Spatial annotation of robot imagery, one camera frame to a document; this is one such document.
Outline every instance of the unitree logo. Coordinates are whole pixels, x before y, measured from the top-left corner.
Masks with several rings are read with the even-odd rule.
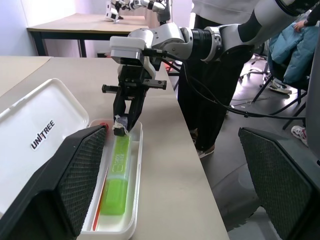
[[[40,146],[40,144],[47,139],[48,134],[50,133],[50,131],[54,128],[55,123],[53,120],[51,120],[47,126],[45,126],[45,128],[37,133],[35,139],[33,140],[33,142],[31,143],[31,148],[33,150],[37,150]]]

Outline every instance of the clear plastic tray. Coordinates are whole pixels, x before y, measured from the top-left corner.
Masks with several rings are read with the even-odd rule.
[[[128,182],[127,200],[125,213],[123,216],[99,216],[99,201],[108,166],[112,159],[112,149],[114,144],[114,134],[111,129],[114,122],[112,119],[94,120],[90,127],[106,123],[109,126],[106,144],[103,149],[100,170],[97,177],[95,191],[93,193],[91,205],[84,221],[82,232],[78,240],[128,240],[134,234],[137,226],[139,187],[142,162],[143,130],[141,122],[137,122],[131,130],[132,150],[131,165]]]

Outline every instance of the case lid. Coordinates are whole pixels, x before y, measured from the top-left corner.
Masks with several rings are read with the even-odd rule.
[[[89,115],[58,79],[49,79],[0,114],[0,218],[33,173]]]

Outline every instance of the green highlighter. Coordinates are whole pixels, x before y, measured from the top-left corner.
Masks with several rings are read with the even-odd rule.
[[[100,214],[123,215],[126,210],[128,180],[131,163],[131,136],[116,136],[112,163],[102,193]]]

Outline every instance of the table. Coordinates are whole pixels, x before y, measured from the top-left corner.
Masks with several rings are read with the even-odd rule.
[[[81,57],[86,58],[85,40],[110,40],[112,36],[126,37],[140,28],[148,28],[144,16],[123,16],[118,24],[99,14],[76,13],[59,20],[28,27],[39,56],[47,56],[44,39],[78,40]]]
[[[0,97],[0,112],[46,80],[58,78],[91,121],[112,118],[115,95],[103,94],[101,86],[117,84],[117,67],[109,58],[53,57]],[[169,81],[164,66],[156,79]],[[132,240],[229,240],[170,83],[167,90],[147,93],[139,121],[143,153]]]
[[[0,56],[0,97],[51,57]]]

